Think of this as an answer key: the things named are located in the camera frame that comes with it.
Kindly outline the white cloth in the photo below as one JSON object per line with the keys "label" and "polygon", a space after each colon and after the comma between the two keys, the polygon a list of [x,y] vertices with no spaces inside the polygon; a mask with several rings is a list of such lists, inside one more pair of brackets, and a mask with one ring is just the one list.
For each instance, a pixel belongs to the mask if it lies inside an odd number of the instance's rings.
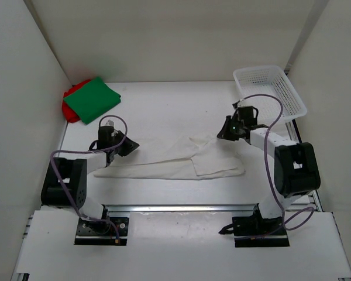
{"label": "white cloth", "polygon": [[209,133],[178,138],[139,138],[139,147],[127,156],[116,156],[97,178],[208,180],[240,176],[244,165],[236,143]]}

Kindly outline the green t shirt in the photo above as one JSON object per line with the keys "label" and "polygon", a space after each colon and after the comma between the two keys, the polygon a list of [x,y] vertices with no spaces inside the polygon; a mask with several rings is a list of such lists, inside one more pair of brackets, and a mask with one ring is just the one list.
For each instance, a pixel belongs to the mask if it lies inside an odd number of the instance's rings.
{"label": "green t shirt", "polygon": [[121,102],[121,95],[110,89],[100,77],[63,98],[84,124],[89,124]]}

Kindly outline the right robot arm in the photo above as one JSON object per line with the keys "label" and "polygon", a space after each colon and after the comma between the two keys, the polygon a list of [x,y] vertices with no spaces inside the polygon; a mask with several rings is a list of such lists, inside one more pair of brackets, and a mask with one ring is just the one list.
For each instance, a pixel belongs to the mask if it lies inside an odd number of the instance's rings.
{"label": "right robot arm", "polygon": [[274,160],[274,176],[269,176],[271,194],[258,203],[259,214],[251,219],[251,227],[258,234],[272,227],[272,220],[297,199],[321,186],[314,148],[310,143],[287,140],[257,121],[259,110],[253,106],[234,106],[217,138],[226,141],[245,140],[264,152],[266,172],[270,172],[268,158]]}

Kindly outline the red t shirt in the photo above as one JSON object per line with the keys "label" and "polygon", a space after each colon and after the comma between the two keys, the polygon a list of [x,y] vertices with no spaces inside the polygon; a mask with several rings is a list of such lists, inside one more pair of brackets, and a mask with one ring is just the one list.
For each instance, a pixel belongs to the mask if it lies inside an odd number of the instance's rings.
{"label": "red t shirt", "polygon": [[[68,91],[66,91],[63,95],[63,97],[68,97],[69,95],[73,94],[74,92],[76,92],[77,90],[79,90],[81,87],[83,87],[84,85],[86,85],[87,83],[89,83],[91,80],[87,79],[84,80],[82,82],[80,82],[79,84],[76,84],[74,86],[72,86]],[[69,105],[67,105],[67,103],[65,101],[62,102],[61,105],[61,110],[63,112],[63,115],[66,119],[67,122],[69,123],[75,123],[77,121],[80,120],[80,117],[77,115],[77,113],[75,111],[73,111]]]}

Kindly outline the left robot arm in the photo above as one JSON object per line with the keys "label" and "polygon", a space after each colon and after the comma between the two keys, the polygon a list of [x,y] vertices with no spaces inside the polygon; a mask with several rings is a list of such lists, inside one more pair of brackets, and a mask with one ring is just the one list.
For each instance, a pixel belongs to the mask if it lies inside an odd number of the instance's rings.
{"label": "left robot arm", "polygon": [[80,218],[91,221],[97,234],[107,233],[111,220],[104,214],[104,205],[87,196],[87,175],[108,167],[116,155],[125,157],[139,146],[112,125],[99,127],[98,139],[90,144],[87,158],[51,157],[40,196],[42,204],[73,208]]}

